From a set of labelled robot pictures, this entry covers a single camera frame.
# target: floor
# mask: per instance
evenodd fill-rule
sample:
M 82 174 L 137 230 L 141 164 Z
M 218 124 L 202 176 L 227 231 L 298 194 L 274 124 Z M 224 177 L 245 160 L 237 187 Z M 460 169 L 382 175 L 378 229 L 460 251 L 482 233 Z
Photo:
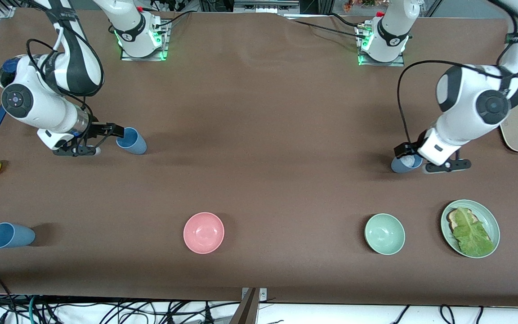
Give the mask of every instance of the floor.
M 210 306 L 222 302 L 210 303 Z M 166 311 L 167 303 L 154 303 L 156 311 Z M 183 312 L 198 312 L 205 307 L 201 301 L 193 302 L 181 308 Z M 65 306 L 55 312 L 62 324 L 98 324 L 112 306 L 96 305 L 90 307 Z M 227 320 L 235 313 L 237 305 L 217 307 L 211 310 L 216 324 L 228 323 Z M 261 304 L 257 324 L 389 324 L 395 322 L 403 306 L 369 306 L 369 305 L 302 305 L 302 304 Z M 475 324 L 478 307 L 452 307 L 455 321 L 459 324 Z M 444 315 L 450 321 L 450 315 L 444 310 Z M 183 324 L 188 316 L 173 316 L 176 324 Z M 201 315 L 190 318 L 185 324 L 199 324 L 204 317 Z M 156 324 L 161 320 L 154 316 L 131 316 L 127 324 Z M 14 324 L 15 318 L 8 316 L 6 324 Z M 444 324 L 437 306 L 412 306 L 403 316 L 401 324 Z M 512 324 L 518 323 L 518 309 L 516 308 L 485 308 L 480 324 Z M 29 324 L 29 321 L 20 318 L 20 324 Z M 117 318 L 108 324 L 117 324 Z
M 72 0 L 78 9 L 97 9 L 90 0 Z M 502 13 L 488 4 L 485 0 L 444 0 L 435 17 L 469 17 L 469 18 L 502 18 Z M 158 308 L 166 308 L 166 305 L 158 305 Z M 312 306 L 294 304 L 266 305 L 259 311 L 258 324 L 273 324 L 284 320 L 283 324 L 305 323 L 366 323 L 388 324 L 394 322 L 403 310 L 402 306 Z M 189 305 L 192 310 L 203 308 L 202 303 Z M 236 306 L 227 306 L 214 309 L 214 318 L 229 316 L 234 313 Z M 454 307 L 455 320 L 461 324 L 473 324 L 478 313 L 478 308 Z M 59 318 L 64 324 L 96 324 L 109 310 L 108 306 L 93 306 L 85 308 L 65 307 L 58 312 Z M 9 316 L 6 323 L 14 323 Z M 145 323 L 145 318 L 133 316 L 128 320 L 129 324 Z M 154 318 L 148 318 L 147 323 L 154 323 Z M 438 307 L 411 307 L 404 316 L 401 324 L 443 324 Z M 513 308 L 486 308 L 481 318 L 481 324 L 507 324 L 518 323 L 518 309 Z

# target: white floor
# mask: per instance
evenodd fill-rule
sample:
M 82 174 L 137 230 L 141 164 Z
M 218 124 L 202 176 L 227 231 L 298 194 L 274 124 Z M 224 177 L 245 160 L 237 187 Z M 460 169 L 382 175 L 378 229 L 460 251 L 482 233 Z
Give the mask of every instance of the white floor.
M 157 311 L 166 311 L 167 303 L 155 303 Z M 200 311 L 205 307 L 203 302 L 193 302 L 181 309 L 184 312 Z M 112 308 L 107 305 L 91 307 L 65 306 L 58 308 L 55 314 L 63 324 L 98 324 L 103 316 Z M 212 316 L 215 319 L 232 316 L 237 305 L 214 308 Z M 403 310 L 403 306 L 350 306 L 350 305 L 310 305 L 310 304 L 261 304 L 257 324 L 273 324 L 282 320 L 282 324 L 390 324 L 394 322 Z M 457 324 L 474 324 L 479 308 L 453 307 Z M 180 324 L 187 316 L 174 316 L 176 324 Z M 189 324 L 197 323 L 196 316 Z M 148 324 L 161 320 L 150 316 Z M 21 324 L 29 324 L 29 320 L 21 318 Z M 15 317 L 10 314 L 6 324 L 14 324 Z M 109 324 L 117 324 L 115 317 Z M 146 324 L 144 316 L 131 316 L 127 324 Z M 411 306 L 400 324 L 445 324 L 438 307 Z M 518 308 L 485 308 L 480 324 L 518 324 Z

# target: overturned blue cup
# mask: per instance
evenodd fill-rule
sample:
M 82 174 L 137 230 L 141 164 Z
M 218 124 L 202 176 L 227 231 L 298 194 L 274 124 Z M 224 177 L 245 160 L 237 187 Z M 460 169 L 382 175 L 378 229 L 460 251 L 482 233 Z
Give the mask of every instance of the overturned blue cup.
M 423 164 L 423 158 L 419 155 L 406 155 L 401 156 L 401 158 L 393 158 L 391 170 L 398 174 L 404 174 L 419 168 L 421 164 Z
M 145 139 L 133 127 L 125 127 L 123 138 L 117 138 L 117 145 L 131 154 L 144 154 L 147 150 Z
M 35 240 L 35 232 L 22 225 L 0 223 L 0 248 L 17 248 Z

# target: bread slice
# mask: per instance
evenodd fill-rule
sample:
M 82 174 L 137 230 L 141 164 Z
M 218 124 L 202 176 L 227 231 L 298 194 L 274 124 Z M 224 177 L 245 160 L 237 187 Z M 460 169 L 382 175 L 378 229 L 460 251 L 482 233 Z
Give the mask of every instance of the bread slice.
M 449 215 L 447 216 L 447 219 L 449 221 L 449 224 L 451 225 L 451 230 L 454 231 L 455 228 L 457 227 L 457 222 L 455 221 L 455 214 L 457 213 L 458 209 L 455 209 L 454 211 L 450 212 Z M 471 217 L 471 219 L 473 220 L 473 223 L 479 221 L 479 219 L 477 218 L 477 216 L 475 216 L 473 214 L 473 211 L 469 208 L 467 208 L 467 212 L 469 214 L 469 217 Z

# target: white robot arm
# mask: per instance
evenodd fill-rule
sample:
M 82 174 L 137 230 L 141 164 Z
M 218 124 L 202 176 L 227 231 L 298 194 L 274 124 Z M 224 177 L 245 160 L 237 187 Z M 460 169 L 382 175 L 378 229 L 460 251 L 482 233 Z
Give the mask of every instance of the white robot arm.
M 37 135 L 55 154 L 94 155 L 98 150 L 86 145 L 89 137 L 123 137 L 123 128 L 98 121 L 64 95 L 93 96 L 103 85 L 103 68 L 89 45 L 69 0 L 37 0 L 54 25 L 59 37 L 50 54 L 23 55 L 10 59 L 0 70 L 2 107 L 27 125 L 37 127 Z M 64 53 L 56 51 L 61 41 Z
M 420 9 L 419 0 L 391 0 L 385 15 L 370 21 L 373 36 L 362 50 L 376 61 L 394 61 L 405 49 Z
M 93 0 L 107 15 L 123 50 L 130 56 L 142 58 L 160 48 L 161 39 L 154 37 L 159 16 L 140 12 L 133 0 Z
M 489 1 L 512 17 L 499 64 L 449 68 L 436 88 L 443 115 L 419 141 L 395 148 L 397 157 L 419 154 L 431 164 L 451 171 L 449 158 L 453 153 L 497 128 L 510 109 L 518 105 L 518 0 Z

